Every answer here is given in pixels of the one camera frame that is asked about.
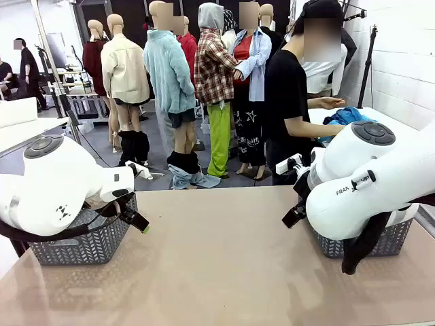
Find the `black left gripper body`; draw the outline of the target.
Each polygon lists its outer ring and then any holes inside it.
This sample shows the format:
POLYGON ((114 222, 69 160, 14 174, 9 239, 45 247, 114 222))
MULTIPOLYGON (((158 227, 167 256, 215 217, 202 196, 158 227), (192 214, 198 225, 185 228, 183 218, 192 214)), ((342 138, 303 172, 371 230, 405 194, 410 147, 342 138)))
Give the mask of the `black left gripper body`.
POLYGON ((117 216, 121 218, 123 222, 134 227, 145 226, 145 218, 136 210, 130 208, 127 203, 117 200, 117 205, 117 216))

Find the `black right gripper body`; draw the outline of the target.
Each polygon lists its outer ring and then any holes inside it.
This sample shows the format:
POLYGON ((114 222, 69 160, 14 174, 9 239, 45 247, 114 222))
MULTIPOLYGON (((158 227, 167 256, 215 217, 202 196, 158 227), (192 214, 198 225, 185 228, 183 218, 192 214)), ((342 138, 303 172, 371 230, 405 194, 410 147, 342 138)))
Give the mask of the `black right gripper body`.
POLYGON ((311 190, 308 185, 308 176, 310 173, 310 168, 299 168, 297 172, 297 180, 294 184, 294 191, 298 194, 299 201, 295 206, 295 209, 299 209, 300 207, 305 207, 307 198, 311 193, 311 190))

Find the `person's left hand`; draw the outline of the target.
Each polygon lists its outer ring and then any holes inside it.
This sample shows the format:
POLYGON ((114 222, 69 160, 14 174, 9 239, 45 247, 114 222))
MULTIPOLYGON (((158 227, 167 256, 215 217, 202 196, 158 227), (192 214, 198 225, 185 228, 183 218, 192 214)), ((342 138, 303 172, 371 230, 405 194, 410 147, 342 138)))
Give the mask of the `person's left hand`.
POLYGON ((320 106, 327 110, 335 109, 337 107, 344 107, 346 105, 344 99, 335 97, 322 97, 320 98, 320 103, 320 106))

